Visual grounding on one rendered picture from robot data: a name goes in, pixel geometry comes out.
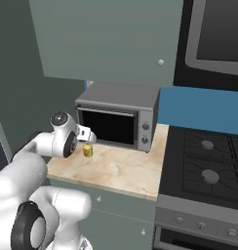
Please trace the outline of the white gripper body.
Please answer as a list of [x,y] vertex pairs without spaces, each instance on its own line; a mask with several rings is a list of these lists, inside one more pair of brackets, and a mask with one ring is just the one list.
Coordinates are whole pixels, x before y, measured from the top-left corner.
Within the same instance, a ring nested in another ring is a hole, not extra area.
[[86,144],[94,144],[97,141],[97,136],[91,130],[83,130],[79,135],[79,141]]

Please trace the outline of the yellow mustard jar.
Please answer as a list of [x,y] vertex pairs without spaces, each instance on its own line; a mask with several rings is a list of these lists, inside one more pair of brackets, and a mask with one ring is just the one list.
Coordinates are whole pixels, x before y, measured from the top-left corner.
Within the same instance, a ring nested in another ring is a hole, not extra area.
[[93,156],[93,146],[90,144],[84,144],[83,145],[83,152],[84,155],[88,158]]

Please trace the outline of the grey toaster oven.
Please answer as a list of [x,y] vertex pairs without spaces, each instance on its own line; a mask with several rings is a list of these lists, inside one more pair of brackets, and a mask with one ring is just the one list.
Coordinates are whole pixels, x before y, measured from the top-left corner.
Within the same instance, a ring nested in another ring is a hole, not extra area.
[[75,109],[98,144],[150,152],[159,100],[159,87],[94,82],[75,100]]

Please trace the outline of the grey-green drawer front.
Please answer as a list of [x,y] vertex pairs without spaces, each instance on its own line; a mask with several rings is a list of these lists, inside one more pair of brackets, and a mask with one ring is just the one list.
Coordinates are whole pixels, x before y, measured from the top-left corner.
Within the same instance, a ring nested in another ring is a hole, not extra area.
[[51,178],[47,179],[46,184],[53,187],[71,188],[87,192],[92,197],[93,209],[96,211],[136,219],[146,223],[154,223],[155,202],[152,200]]

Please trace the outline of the grey-green base cupboard door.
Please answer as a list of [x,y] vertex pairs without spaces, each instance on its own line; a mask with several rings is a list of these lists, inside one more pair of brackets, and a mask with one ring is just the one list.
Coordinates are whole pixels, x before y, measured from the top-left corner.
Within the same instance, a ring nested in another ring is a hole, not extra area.
[[80,223],[94,250],[151,250],[153,224],[92,210]]

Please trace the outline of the black gas hob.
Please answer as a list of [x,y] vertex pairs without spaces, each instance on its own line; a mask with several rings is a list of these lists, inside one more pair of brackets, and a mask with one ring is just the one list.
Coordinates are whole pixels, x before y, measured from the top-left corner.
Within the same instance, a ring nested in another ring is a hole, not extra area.
[[238,135],[171,126],[159,192],[238,210]]

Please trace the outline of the black microwave oven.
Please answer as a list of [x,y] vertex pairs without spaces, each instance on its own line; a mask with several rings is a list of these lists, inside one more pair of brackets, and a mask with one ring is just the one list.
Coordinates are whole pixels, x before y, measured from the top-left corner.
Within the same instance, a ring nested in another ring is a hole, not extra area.
[[174,84],[238,92],[238,0],[183,0]]

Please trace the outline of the grey-green wall cupboard door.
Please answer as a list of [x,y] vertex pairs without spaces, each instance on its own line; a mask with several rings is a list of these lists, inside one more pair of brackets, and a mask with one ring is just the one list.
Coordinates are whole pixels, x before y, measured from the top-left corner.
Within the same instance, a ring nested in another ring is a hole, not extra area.
[[44,74],[171,87],[182,5],[183,0],[29,0]]

